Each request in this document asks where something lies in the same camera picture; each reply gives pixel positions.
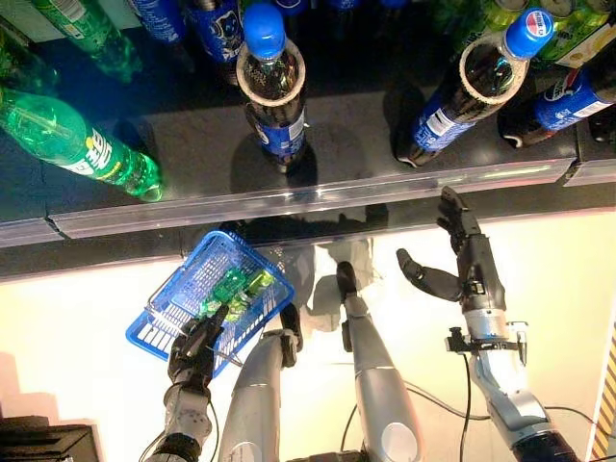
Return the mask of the dark robot right hand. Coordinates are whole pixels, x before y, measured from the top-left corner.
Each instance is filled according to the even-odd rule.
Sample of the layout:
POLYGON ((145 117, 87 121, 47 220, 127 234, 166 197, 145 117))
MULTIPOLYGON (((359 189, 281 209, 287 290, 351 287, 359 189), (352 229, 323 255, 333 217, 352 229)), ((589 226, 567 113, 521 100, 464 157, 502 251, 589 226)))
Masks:
POLYGON ((405 278, 417 289, 438 298, 458 302, 462 311, 506 309, 504 287, 499 279, 489 239, 482 233, 474 212, 452 188, 444 187, 438 205, 437 224, 448 231, 458 273, 418 264, 407 250, 396 255, 405 278))

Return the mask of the dark robot left hand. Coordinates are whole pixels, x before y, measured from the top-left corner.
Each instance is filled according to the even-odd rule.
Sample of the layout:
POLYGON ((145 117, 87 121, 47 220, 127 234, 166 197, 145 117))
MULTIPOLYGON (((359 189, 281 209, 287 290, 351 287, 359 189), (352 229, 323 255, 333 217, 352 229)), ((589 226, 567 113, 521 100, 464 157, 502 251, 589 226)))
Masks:
POLYGON ((223 332, 228 307, 221 305, 211 317, 187 321, 174 340, 167 375, 173 384, 204 392, 213 377, 215 345, 223 332))

